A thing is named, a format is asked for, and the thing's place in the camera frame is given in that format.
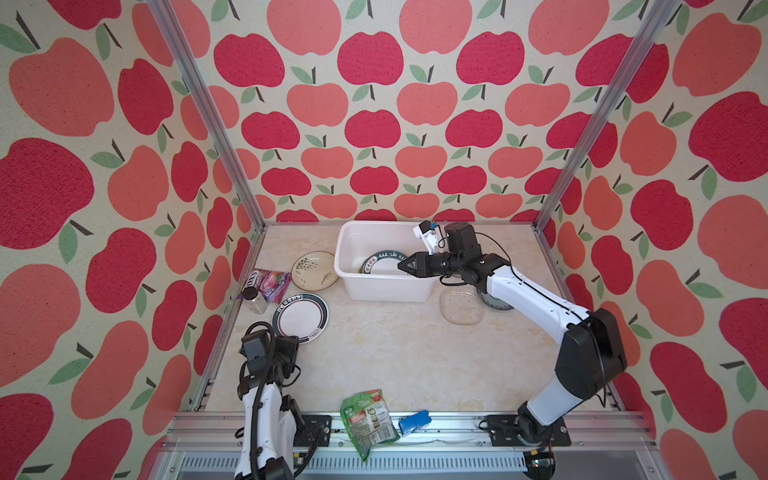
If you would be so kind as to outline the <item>red green rim plate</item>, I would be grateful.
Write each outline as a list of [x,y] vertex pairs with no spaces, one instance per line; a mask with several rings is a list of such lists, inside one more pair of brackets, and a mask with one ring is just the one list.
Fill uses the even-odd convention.
[[276,308],[272,325],[284,337],[309,343],[325,330],[329,320],[327,303],[318,295],[299,293],[286,297]]

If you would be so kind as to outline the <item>clear pink glass plate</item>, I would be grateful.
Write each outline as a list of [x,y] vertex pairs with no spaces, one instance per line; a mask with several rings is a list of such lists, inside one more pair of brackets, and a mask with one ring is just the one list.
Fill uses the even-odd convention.
[[448,288],[439,299],[442,317],[457,326],[478,325],[484,316],[483,304],[473,289]]

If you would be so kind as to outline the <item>blue white porcelain plate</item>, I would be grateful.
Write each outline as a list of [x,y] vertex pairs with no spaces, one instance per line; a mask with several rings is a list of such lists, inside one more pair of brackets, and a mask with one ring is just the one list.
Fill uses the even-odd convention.
[[479,292],[478,295],[480,296],[481,301],[492,309],[500,310],[500,311],[507,311],[507,310],[513,309],[513,307],[508,303],[500,299],[497,299],[490,294]]

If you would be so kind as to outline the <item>beige willow pattern plate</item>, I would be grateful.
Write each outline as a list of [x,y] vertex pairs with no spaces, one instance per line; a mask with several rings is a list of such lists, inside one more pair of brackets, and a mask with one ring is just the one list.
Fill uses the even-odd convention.
[[291,269],[293,284],[308,292],[318,292],[331,287],[338,280],[334,262],[334,255],[325,251],[302,255]]

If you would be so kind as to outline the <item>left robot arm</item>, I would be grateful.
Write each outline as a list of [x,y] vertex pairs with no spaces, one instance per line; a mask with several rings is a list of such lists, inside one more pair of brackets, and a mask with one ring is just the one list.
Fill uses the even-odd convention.
[[304,422],[295,399],[283,393],[283,384],[297,369],[299,340],[276,335],[264,322],[257,326],[257,331],[247,331],[239,350],[245,361],[237,395],[245,420],[235,477],[293,479],[295,436]]

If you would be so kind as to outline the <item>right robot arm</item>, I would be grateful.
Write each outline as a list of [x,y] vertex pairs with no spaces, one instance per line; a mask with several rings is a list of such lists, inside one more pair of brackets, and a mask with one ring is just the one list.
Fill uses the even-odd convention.
[[553,377],[517,410],[516,434],[537,446],[560,419],[591,399],[628,366],[615,315],[569,302],[531,281],[497,254],[416,252],[398,269],[417,278],[459,276],[464,283],[510,305],[559,347]]

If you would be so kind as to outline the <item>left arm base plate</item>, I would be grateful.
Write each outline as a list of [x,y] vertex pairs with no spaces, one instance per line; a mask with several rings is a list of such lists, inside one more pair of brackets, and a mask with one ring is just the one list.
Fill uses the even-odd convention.
[[246,417],[241,438],[242,452],[247,455],[253,447],[261,450],[262,457],[290,457],[296,448],[308,449],[317,444],[329,444],[331,417],[327,415],[300,415],[290,411],[276,415],[260,410]]

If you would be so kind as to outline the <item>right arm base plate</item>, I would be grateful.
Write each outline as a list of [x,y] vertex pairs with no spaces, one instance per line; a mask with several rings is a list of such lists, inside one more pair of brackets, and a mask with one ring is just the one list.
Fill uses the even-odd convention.
[[541,426],[535,419],[516,414],[488,415],[478,428],[486,432],[494,447],[568,447],[572,445],[563,419],[549,426]]

